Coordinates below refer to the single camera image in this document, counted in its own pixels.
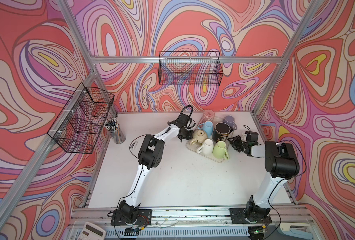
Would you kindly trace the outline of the beige serving tray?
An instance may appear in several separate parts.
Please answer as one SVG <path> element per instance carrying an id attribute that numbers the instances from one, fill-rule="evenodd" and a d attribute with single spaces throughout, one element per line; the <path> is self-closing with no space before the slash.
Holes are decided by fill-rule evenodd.
<path id="1" fill-rule="evenodd" d="M 217 124 L 217 123 L 220 123 L 220 122 L 222 122 L 222 119 L 223 119 L 223 116 L 220 116 L 220 117 L 214 117 L 214 124 Z M 215 142 L 213 141 L 213 139 L 212 139 L 212 137 L 210 138 L 210 140 L 213 142 L 213 146 L 215 146 Z M 225 140 L 225 144 L 226 144 L 226 147 L 225 147 L 225 149 L 226 150 L 228 150 L 228 147 L 229 147 L 229 142 L 227 141 L 227 140 Z M 228 160 L 227 158 L 225 158 L 225 157 L 223 157 L 222 159 L 217 159 L 214 155 L 213 155 L 213 153 L 211 153 L 211 154 L 208 154 L 208 155 L 205 155 L 202 151 L 201 152 L 197 152 L 197 149 L 199 148 L 199 147 L 201 147 L 201 144 L 199 144 L 199 143 L 193 143 L 192 145 L 190 145 L 189 144 L 189 142 L 187 142 L 186 143 L 186 148 L 189 150 L 189 151 L 191 151 L 191 152 L 194 152 L 194 153 L 196 153 L 196 154 L 198 154 L 198 155 L 200 155 L 200 156 L 202 156 L 202 157 L 204 157 L 204 158 L 207 158 L 207 159 L 210 159 L 210 160 L 212 160 L 212 161 L 214 161 L 214 162 L 216 162 L 216 163 L 222 163 L 222 162 L 224 162 L 225 160 Z"/>

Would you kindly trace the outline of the black mug red inside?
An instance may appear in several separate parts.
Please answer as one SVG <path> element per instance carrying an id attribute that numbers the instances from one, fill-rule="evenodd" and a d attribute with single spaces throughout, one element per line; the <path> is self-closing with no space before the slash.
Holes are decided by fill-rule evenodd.
<path id="1" fill-rule="evenodd" d="M 223 122 L 216 123 L 212 133 L 212 140 L 216 143 L 219 141 L 225 142 L 232 131 L 233 128 L 228 124 Z"/>

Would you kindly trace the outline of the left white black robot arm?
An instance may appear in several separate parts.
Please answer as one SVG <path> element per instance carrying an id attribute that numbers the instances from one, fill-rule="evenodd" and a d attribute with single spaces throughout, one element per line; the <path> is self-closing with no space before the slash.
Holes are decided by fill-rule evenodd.
<path id="1" fill-rule="evenodd" d="M 120 198 L 117 212 L 130 221 L 134 221 L 138 216 L 140 207 L 141 189 L 152 169 L 156 168 L 163 157 L 165 143 L 171 139 L 191 140 L 193 136 L 192 128 L 196 125 L 191 118 L 192 114 L 181 112 L 179 116 L 168 122 L 168 126 L 155 135 L 144 135 L 143 142 L 137 155 L 138 169 L 129 190 L 129 193 Z"/>

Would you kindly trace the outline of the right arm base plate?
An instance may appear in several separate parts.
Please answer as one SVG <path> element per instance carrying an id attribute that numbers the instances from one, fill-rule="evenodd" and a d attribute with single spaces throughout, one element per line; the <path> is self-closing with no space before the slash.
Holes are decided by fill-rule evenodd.
<path id="1" fill-rule="evenodd" d="M 233 224 L 269 225 L 272 223 L 269 215 L 270 210 L 270 208 L 255 208 L 249 210 L 245 208 L 231 208 L 229 209 L 229 217 Z"/>

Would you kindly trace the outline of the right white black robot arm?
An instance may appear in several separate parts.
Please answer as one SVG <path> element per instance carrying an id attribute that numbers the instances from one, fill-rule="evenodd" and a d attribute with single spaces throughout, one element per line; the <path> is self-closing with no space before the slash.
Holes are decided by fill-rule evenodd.
<path id="1" fill-rule="evenodd" d="M 241 139 L 241 136 L 227 139 L 237 152 L 243 152 L 249 157 L 264 159 L 266 170 L 259 189 L 250 196 L 245 208 L 229 210 L 229 216 L 234 224 L 255 224 L 267 220 L 272 208 L 272 200 L 279 188 L 300 172 L 299 161 L 292 144 L 266 141 L 264 145 L 259 145 L 257 137 L 257 133 L 249 131 L 245 141 Z"/>

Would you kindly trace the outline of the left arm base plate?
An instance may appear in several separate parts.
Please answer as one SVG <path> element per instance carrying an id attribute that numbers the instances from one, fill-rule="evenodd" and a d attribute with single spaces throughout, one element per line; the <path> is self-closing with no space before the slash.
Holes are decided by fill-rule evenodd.
<path id="1" fill-rule="evenodd" d="M 114 210 L 107 214 L 111 218 L 111 226 L 148 226 L 151 224 L 152 220 L 152 210 L 151 209 L 140 209 L 136 219 L 129 220 L 126 218 L 125 214 L 120 210 Z"/>

